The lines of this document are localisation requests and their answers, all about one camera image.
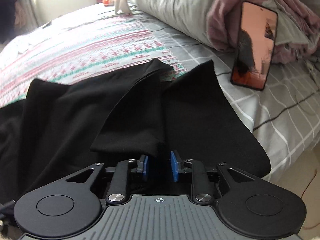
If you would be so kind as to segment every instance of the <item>white pillow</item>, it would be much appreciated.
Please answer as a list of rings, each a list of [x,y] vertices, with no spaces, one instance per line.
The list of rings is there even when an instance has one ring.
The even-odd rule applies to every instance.
[[[131,0],[139,9],[186,35],[212,46],[206,34],[206,16],[214,0]]]

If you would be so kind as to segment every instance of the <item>circular pad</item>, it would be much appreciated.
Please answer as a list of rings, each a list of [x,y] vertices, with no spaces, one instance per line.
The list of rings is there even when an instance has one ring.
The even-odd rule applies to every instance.
[[[260,216],[273,216],[283,208],[283,202],[271,195],[255,195],[247,199],[247,208]]]
[[[52,195],[41,199],[37,209],[46,216],[61,216],[73,209],[73,199],[63,195]]]

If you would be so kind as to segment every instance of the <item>red wire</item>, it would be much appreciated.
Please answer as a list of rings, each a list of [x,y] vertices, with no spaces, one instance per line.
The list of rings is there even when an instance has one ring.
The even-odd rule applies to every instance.
[[[306,189],[303,191],[302,195],[301,195],[301,199],[303,198],[303,195],[305,194],[306,190],[308,189],[308,187],[310,186],[311,182],[315,179],[316,175],[318,173],[318,170],[316,169],[315,170],[315,174],[313,175],[313,178],[310,180],[310,182],[308,183]],[[314,226],[311,226],[311,227],[304,227],[302,226],[301,228],[304,229],[304,230],[310,230],[310,229],[313,229],[315,227],[317,227],[318,225],[320,225],[320,222],[315,224]]]

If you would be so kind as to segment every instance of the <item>pink and green pattern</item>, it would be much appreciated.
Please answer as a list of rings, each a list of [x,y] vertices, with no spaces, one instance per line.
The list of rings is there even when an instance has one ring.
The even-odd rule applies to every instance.
[[[0,54],[0,107],[25,98],[34,78],[73,84],[153,58],[173,67],[166,80],[187,72],[133,17],[107,18],[52,34],[49,28],[17,37]]]

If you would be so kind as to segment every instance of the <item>crosshair mark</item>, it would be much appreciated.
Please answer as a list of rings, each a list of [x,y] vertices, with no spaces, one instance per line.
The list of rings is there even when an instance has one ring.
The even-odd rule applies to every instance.
[[[155,201],[157,201],[158,203],[162,203],[163,201],[165,201],[165,199],[163,199],[163,198],[157,198],[157,199],[154,199]]]

